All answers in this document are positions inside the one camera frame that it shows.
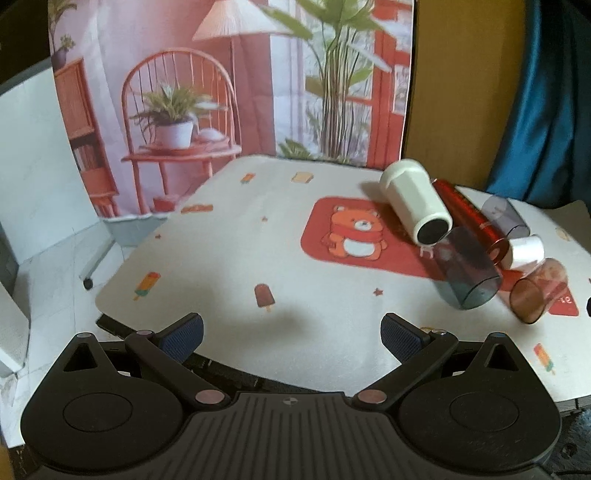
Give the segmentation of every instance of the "chair print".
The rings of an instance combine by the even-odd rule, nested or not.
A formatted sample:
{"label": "chair print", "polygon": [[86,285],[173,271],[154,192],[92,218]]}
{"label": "chair print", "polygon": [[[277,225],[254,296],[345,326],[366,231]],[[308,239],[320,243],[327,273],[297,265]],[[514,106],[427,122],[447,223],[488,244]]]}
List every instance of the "chair print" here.
{"label": "chair print", "polygon": [[[223,109],[209,112],[196,122],[194,133],[203,128],[214,128],[226,137],[218,148],[189,149],[160,154],[150,149],[155,143],[155,127],[146,120],[137,122],[131,117],[145,108],[144,95],[156,91],[161,85],[188,86],[206,93]],[[135,189],[140,213],[148,212],[139,177],[139,164],[158,163],[163,180],[164,195],[169,196],[166,163],[200,162],[208,177],[213,175],[213,160],[234,159],[242,151],[236,92],[230,77],[212,56],[190,48],[162,50],[136,65],[127,75],[121,93],[123,121],[129,154],[122,161],[130,161],[134,170]]]}

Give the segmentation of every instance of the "clear plastic cup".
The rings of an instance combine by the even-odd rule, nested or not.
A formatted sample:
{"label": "clear plastic cup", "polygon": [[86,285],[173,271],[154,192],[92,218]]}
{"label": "clear plastic cup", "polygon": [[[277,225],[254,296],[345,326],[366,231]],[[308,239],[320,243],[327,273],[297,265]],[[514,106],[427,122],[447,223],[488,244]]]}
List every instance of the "clear plastic cup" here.
{"label": "clear plastic cup", "polygon": [[502,278],[474,234],[452,229],[434,247],[434,257],[463,310],[484,305],[499,291]]}
{"label": "clear plastic cup", "polygon": [[531,233],[530,227],[506,198],[493,195],[484,203],[480,211],[507,238],[522,238]]}
{"label": "clear plastic cup", "polygon": [[562,263],[546,258],[515,283],[509,295],[509,305],[519,320],[532,324],[565,294],[568,287],[569,278]]}

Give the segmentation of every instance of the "curtain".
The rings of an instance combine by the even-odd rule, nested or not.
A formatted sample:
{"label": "curtain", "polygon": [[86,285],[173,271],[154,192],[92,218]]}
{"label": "curtain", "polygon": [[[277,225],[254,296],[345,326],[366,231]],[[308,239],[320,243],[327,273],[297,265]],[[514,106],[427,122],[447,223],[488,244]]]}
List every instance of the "curtain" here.
{"label": "curtain", "polygon": [[591,22],[568,0],[526,0],[520,86],[487,191],[591,208]]}

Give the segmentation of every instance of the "red scarf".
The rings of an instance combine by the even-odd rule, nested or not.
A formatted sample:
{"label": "red scarf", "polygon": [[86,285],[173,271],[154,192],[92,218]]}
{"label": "red scarf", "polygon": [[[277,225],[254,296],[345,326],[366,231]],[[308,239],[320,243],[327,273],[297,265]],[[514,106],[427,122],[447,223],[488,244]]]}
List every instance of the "red scarf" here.
{"label": "red scarf", "polygon": [[382,241],[382,230],[361,232],[345,225],[333,224],[330,227],[330,233],[336,233],[337,235],[355,240],[356,242],[363,242],[364,244],[377,244]]}

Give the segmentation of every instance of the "cartoon bear print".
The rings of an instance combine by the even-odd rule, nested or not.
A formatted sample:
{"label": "cartoon bear print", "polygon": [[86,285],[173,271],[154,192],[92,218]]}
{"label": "cartoon bear print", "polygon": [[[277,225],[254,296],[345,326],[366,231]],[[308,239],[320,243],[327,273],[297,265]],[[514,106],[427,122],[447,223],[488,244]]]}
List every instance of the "cartoon bear print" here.
{"label": "cartoon bear print", "polygon": [[338,258],[377,260],[387,248],[384,226],[375,210],[336,206],[330,217],[330,232],[323,238],[329,252]]}

